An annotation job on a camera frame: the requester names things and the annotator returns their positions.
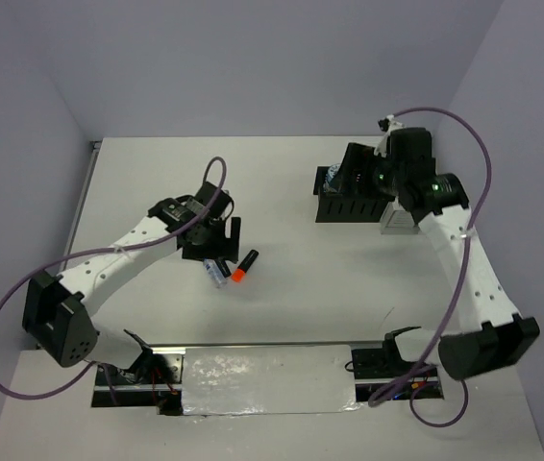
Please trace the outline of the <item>pink capped highlighter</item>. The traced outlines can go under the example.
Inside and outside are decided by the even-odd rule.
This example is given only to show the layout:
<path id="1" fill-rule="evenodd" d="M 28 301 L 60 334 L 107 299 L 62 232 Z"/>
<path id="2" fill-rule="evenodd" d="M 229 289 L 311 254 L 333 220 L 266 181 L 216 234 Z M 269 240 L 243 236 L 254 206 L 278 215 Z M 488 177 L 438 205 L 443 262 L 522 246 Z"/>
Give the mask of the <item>pink capped highlighter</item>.
<path id="1" fill-rule="evenodd" d="M 231 276 L 232 271 L 224 260 L 216 260 L 215 263 L 224 278 L 229 278 Z"/>

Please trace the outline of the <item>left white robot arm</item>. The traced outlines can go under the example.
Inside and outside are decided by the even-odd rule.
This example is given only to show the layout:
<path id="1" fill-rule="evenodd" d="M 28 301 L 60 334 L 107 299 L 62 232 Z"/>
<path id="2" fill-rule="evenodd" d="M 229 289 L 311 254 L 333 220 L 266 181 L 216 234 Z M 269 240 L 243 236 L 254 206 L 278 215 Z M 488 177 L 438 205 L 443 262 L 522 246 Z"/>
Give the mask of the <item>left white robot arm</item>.
<path id="1" fill-rule="evenodd" d="M 204 182 L 196 194 L 152 206 L 128 233 L 84 262 L 56 275 L 41 270 L 27 286 L 23 329 L 62 367 L 87 360 L 112 365 L 132 383 L 152 373 L 151 347 L 128 328 L 95 321 L 120 288 L 162 258 L 238 259 L 241 221 L 226 191 Z"/>

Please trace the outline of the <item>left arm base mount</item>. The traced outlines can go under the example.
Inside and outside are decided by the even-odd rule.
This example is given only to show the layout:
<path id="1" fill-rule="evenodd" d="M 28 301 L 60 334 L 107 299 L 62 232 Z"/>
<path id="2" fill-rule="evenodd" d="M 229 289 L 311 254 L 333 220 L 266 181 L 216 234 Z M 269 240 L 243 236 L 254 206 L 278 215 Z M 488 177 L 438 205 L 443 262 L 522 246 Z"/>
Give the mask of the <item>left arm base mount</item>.
<path id="1" fill-rule="evenodd" d="M 100 365 L 95 375 L 92 408 L 149 408 L 163 416 L 184 415 L 185 351 L 144 352 L 128 369 Z"/>

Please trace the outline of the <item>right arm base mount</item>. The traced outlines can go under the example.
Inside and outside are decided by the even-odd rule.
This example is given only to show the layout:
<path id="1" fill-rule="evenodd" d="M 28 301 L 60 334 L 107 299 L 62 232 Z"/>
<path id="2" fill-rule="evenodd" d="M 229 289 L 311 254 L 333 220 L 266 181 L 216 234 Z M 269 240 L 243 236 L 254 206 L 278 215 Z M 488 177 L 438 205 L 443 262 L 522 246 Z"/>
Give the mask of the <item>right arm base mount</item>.
<path id="1" fill-rule="evenodd" d="M 413 363 L 404 360 L 396 347 L 351 349 L 351 359 L 345 363 L 345 370 L 355 380 L 356 400 L 367 402 L 368 398 L 394 378 L 404 375 Z M 395 400 L 409 400 L 415 390 L 420 390 L 418 400 L 443 399 L 438 371 L 434 366 L 412 377 L 393 396 Z"/>

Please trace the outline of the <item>orange capped highlighter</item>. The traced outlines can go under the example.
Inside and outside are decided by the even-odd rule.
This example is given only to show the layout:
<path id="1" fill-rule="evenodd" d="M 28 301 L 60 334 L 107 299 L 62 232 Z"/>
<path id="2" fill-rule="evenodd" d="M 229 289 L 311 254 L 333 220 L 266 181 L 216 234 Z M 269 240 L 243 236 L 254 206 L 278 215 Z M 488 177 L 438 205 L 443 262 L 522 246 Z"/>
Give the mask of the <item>orange capped highlighter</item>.
<path id="1" fill-rule="evenodd" d="M 252 267 L 253 263 L 259 257 L 259 254 L 260 253 L 255 249 L 250 250 L 233 271 L 231 280 L 234 282 L 241 282 L 249 269 Z"/>

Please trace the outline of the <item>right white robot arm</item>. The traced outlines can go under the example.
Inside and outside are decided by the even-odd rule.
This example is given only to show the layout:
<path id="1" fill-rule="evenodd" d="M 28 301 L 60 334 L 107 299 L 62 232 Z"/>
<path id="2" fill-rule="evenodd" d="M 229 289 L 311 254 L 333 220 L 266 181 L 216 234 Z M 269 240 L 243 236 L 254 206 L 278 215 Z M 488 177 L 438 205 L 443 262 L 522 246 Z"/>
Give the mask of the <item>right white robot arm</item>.
<path id="1" fill-rule="evenodd" d="M 329 187 L 342 196 L 397 202 L 433 245 L 457 297 L 460 331 L 437 345 L 444 370 L 460 381 L 515 365 L 540 335 L 496 276 L 460 179 L 439 174 L 424 128 L 390 128 L 376 147 L 349 143 Z"/>

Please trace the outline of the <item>clear blue capped pen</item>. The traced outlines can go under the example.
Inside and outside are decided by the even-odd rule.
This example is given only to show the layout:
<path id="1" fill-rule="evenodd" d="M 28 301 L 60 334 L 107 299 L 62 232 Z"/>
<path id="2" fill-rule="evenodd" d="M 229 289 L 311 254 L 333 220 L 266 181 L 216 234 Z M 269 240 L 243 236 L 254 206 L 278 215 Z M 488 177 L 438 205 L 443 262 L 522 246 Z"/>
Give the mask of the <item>clear blue capped pen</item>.
<path id="1" fill-rule="evenodd" d="M 204 259 L 203 267 L 216 288 L 222 288 L 227 284 L 227 278 L 215 260 Z"/>

